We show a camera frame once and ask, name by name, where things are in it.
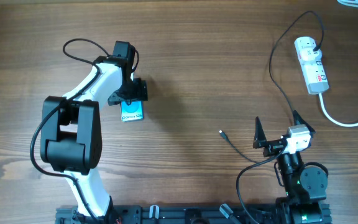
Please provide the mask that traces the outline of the Galaxy smartphone with teal screen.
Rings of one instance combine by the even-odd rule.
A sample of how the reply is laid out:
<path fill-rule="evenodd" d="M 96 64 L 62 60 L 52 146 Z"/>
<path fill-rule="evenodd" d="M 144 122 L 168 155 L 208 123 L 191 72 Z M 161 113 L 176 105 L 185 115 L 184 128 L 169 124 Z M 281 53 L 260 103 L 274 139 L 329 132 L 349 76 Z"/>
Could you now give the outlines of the Galaxy smartphone with teal screen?
<path fill-rule="evenodd" d="M 142 101 L 132 101 L 127 104 L 125 101 L 121 103 L 121 121 L 138 121 L 144 118 Z"/>

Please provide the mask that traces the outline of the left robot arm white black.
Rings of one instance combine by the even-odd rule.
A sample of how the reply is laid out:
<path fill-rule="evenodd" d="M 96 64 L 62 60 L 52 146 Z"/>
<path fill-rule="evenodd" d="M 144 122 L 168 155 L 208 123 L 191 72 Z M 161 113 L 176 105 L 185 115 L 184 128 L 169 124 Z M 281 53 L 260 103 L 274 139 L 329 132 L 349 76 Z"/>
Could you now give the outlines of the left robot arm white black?
<path fill-rule="evenodd" d="M 76 88 L 45 99 L 42 121 L 32 139 L 41 138 L 41 159 L 53 171 L 37 164 L 33 142 L 30 159 L 39 172 L 66 179 L 78 204 L 70 210 L 57 210 L 57 223 L 122 222 L 97 168 L 103 147 L 100 111 L 104 105 L 120 105 L 123 122 L 144 118 L 147 86 L 134 77 L 138 63 L 138 55 L 100 56 Z"/>

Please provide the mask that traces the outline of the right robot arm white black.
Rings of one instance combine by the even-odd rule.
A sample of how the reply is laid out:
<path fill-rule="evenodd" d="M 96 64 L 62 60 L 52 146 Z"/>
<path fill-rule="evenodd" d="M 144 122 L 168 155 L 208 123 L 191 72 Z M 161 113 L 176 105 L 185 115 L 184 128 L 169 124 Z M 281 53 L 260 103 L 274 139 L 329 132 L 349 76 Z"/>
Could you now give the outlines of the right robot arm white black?
<path fill-rule="evenodd" d="M 331 223 L 326 199 L 328 169 L 318 162 L 303 162 L 301 151 L 311 146 L 315 130 L 293 112 L 294 125 L 278 140 L 268 141 L 259 118 L 255 119 L 253 147 L 263 149 L 264 157 L 274 157 L 278 182 L 286 196 L 276 199 L 280 223 Z"/>

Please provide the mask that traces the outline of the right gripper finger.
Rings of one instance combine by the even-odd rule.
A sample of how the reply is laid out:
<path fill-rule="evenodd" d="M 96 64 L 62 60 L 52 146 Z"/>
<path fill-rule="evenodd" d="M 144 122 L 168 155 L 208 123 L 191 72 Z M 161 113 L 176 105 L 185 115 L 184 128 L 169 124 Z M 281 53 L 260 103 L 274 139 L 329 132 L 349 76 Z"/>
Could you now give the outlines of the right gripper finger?
<path fill-rule="evenodd" d="M 304 124 L 308 128 L 310 134 L 316 133 L 316 131 L 300 116 L 300 114 L 296 110 L 293 110 L 292 114 L 294 119 L 294 125 Z"/>
<path fill-rule="evenodd" d="M 255 135 L 254 135 L 254 142 L 253 148 L 258 149 L 265 147 L 267 144 L 267 139 L 265 137 L 265 133 L 262 127 L 262 123 L 260 122 L 259 117 L 255 118 Z"/>

